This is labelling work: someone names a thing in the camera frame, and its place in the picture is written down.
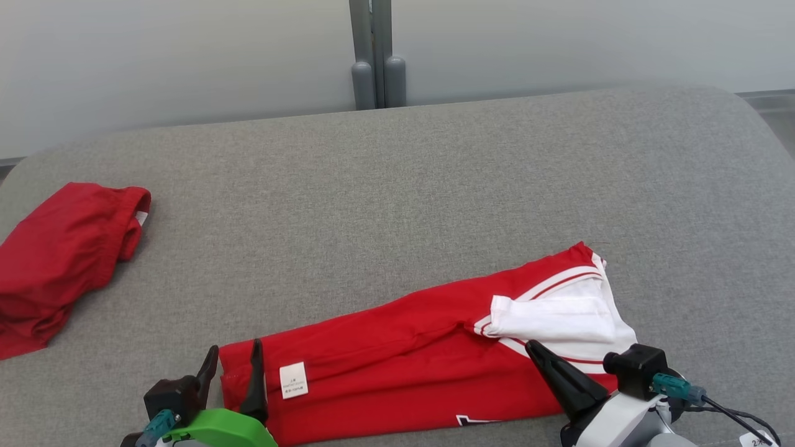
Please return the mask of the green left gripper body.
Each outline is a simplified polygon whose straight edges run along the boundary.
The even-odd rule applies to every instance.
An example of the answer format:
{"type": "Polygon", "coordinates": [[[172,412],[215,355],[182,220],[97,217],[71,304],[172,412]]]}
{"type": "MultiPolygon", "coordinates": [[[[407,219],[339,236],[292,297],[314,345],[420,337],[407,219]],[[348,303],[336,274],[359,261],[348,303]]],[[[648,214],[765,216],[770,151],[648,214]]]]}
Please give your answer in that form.
{"type": "Polygon", "coordinates": [[[168,432],[168,441],[198,441],[206,447],[278,447],[261,421],[224,408],[199,412],[186,427],[168,432]]]}

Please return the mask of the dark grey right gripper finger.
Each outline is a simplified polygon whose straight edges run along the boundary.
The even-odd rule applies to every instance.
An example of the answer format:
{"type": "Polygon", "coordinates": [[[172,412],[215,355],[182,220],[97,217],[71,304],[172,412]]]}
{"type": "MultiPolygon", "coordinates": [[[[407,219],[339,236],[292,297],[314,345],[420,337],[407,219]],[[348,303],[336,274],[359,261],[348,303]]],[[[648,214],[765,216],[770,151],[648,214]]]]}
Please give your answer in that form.
{"type": "Polygon", "coordinates": [[[537,340],[529,340],[525,350],[564,410],[569,425],[587,425],[609,399],[607,388],[537,340]]]}

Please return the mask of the grey partition post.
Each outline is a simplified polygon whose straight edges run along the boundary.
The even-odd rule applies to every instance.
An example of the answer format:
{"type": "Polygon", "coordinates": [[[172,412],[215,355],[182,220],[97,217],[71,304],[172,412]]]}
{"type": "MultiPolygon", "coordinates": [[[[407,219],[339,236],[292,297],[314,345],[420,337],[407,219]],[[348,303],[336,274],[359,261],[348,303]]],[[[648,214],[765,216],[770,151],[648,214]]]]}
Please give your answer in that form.
{"type": "Polygon", "coordinates": [[[392,0],[347,0],[355,62],[355,109],[407,105],[406,61],[394,53],[392,0]]]}

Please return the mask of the red shorts with white stripe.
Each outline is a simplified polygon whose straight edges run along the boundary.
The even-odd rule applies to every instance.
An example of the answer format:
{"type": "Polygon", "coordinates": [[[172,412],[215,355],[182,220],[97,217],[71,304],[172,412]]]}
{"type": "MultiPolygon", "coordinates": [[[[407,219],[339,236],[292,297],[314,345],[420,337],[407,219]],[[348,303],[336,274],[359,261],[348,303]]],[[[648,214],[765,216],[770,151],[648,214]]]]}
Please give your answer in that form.
{"type": "Polygon", "coordinates": [[[0,244],[0,361],[47,348],[77,300],[133,258],[150,213],[142,187],[70,182],[0,244]]]}

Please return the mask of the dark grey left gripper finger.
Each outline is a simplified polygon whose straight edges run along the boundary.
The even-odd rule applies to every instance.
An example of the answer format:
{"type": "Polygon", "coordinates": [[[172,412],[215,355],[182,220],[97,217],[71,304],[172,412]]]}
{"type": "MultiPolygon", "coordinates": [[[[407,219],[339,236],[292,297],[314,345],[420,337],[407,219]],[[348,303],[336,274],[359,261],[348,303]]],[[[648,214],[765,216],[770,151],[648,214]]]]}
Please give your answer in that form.
{"type": "Polygon", "coordinates": [[[209,394],[209,387],[211,381],[215,378],[217,372],[217,365],[219,361],[219,346],[212,345],[207,355],[196,374],[197,380],[197,402],[199,409],[204,410],[207,407],[207,400],[209,394]]]}
{"type": "Polygon", "coordinates": [[[246,397],[240,404],[239,413],[253,418],[266,425],[269,418],[269,409],[266,398],[266,376],[262,354],[261,340],[253,340],[253,348],[250,357],[250,379],[246,397]]]}

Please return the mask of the red jersey with white sleeves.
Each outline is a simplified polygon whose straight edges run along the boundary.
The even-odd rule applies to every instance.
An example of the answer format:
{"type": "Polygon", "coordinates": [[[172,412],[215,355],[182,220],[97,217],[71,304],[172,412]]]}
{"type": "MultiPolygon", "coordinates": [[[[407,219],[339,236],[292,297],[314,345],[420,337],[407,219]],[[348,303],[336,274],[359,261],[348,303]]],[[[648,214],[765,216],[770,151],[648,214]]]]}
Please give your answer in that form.
{"type": "Polygon", "coordinates": [[[279,447],[540,418],[560,406],[537,340],[608,391],[607,353],[637,342],[607,263],[584,243],[488,276],[261,338],[279,447]]]}

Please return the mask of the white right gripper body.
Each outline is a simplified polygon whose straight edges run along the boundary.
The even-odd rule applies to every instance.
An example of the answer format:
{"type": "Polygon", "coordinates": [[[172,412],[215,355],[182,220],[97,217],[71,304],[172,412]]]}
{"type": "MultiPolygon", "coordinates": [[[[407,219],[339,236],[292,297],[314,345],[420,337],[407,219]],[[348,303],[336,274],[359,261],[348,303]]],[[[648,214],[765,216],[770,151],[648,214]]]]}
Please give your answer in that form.
{"type": "Polygon", "coordinates": [[[562,429],[562,447],[653,447],[654,438],[673,435],[668,398],[650,400],[613,394],[596,409],[562,429]]]}

